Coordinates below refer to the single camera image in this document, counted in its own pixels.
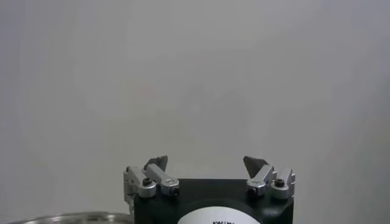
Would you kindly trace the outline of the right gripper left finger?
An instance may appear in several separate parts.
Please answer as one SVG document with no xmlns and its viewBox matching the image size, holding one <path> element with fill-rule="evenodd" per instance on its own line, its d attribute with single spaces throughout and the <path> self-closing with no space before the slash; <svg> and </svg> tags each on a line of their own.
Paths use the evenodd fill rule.
<svg viewBox="0 0 390 224">
<path fill-rule="evenodd" d="M 127 166 L 123 171 L 124 201 L 133 213 L 135 197 L 152 198 L 157 189 L 163 195 L 175 197 L 180 194 L 180 181 L 168 175 L 165 170 L 168 157 L 151 158 L 143 167 Z"/>
</svg>

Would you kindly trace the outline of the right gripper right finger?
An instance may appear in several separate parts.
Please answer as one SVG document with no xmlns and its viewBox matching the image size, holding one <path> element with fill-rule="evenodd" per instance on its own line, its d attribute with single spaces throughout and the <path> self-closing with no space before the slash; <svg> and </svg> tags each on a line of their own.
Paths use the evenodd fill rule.
<svg viewBox="0 0 390 224">
<path fill-rule="evenodd" d="M 275 170 L 264 159 L 245 156 L 244 165 L 249 174 L 246 181 L 249 198 L 260 198 L 270 192 L 276 200 L 287 200 L 295 194 L 296 175 L 290 168 Z"/>
</svg>

